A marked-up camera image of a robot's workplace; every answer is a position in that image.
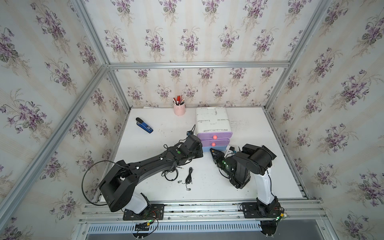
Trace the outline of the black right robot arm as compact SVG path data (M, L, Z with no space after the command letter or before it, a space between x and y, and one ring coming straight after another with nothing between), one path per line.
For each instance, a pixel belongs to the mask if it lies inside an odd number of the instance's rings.
M255 202L243 203L240 210L246 219L264 218L280 221L285 209L272 190L272 178L269 169L277 157L266 146L244 145L239 151L230 148L226 154L214 148L210 149L214 164L219 172L238 190L243 189L255 178L257 198Z

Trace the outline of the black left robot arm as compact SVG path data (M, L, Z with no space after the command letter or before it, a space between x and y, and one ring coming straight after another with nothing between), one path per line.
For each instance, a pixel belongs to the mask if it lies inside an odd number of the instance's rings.
M194 159L202 158L203 144L195 135L196 126L187 132L185 139L179 140L173 146L164 145L165 151L134 163L126 163L124 160L112 162L102 160L95 162L86 171L100 163L111 163L113 166L98 184L98 189L104 196L104 204L92 202L86 195L84 184L81 190L86 201L94 206L108 206L111 212L130 211L142 215L150 209L150 201L143 194L136 194L136 186L147 178L162 172L176 171L178 167L190 163Z

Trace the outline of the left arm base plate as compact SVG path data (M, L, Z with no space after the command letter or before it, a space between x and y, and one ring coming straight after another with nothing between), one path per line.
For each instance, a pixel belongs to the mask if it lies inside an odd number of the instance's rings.
M164 204L151 204L150 206L146 207L140 214L135 214L133 211L125 210L123 220L162 220L164 218L164 208Z

